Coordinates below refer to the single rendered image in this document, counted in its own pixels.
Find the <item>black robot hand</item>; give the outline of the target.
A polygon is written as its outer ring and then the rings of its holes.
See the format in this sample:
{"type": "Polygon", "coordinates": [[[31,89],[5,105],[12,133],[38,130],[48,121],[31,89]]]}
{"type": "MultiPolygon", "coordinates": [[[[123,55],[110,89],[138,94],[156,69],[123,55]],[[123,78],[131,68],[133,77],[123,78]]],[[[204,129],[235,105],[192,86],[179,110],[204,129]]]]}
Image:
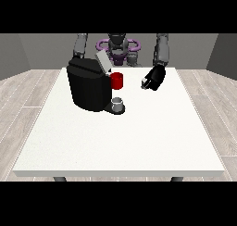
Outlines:
{"type": "Polygon", "coordinates": [[[147,89],[156,91],[161,83],[164,81],[166,76],[165,67],[163,65],[155,65],[145,76],[148,81],[147,89]]]}

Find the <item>red pod holder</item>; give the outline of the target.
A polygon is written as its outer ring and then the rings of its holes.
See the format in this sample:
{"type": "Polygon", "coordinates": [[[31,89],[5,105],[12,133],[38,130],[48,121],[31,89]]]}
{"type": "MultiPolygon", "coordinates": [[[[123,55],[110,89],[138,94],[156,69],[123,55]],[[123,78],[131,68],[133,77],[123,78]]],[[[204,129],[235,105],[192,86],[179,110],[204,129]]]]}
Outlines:
{"type": "Polygon", "coordinates": [[[119,90],[123,87],[123,74],[120,72],[113,72],[110,75],[111,88],[114,90],[119,90]]]}

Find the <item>pale grey machine lid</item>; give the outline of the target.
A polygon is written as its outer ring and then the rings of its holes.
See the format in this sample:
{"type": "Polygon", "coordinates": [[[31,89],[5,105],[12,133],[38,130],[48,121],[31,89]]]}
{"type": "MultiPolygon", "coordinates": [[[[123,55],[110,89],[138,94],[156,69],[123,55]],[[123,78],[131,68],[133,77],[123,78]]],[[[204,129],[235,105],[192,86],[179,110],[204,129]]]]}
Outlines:
{"type": "Polygon", "coordinates": [[[95,54],[95,57],[96,57],[97,61],[99,62],[103,72],[108,73],[112,68],[112,64],[106,54],[106,51],[101,50],[101,51],[97,52],[95,54]]]}

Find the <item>black coffee machine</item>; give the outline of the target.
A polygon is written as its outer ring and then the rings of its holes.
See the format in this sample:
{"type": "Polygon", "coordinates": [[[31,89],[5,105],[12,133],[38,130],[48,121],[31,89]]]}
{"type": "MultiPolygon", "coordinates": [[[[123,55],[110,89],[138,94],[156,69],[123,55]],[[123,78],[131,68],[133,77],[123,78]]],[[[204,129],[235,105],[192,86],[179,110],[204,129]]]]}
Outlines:
{"type": "Polygon", "coordinates": [[[125,112],[112,103],[111,78],[106,76],[98,61],[74,57],[67,66],[69,87],[76,106],[92,112],[106,111],[114,115],[125,112]]]}

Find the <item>small grey cup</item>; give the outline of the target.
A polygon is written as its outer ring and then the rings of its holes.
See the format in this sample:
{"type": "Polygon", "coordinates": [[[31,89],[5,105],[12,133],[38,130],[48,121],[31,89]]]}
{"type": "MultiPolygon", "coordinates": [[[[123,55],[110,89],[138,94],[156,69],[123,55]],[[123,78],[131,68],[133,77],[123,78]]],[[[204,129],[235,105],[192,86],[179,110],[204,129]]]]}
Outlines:
{"type": "Polygon", "coordinates": [[[112,103],[112,110],[115,112],[120,112],[123,108],[123,101],[120,97],[114,97],[111,100],[112,103]]]}

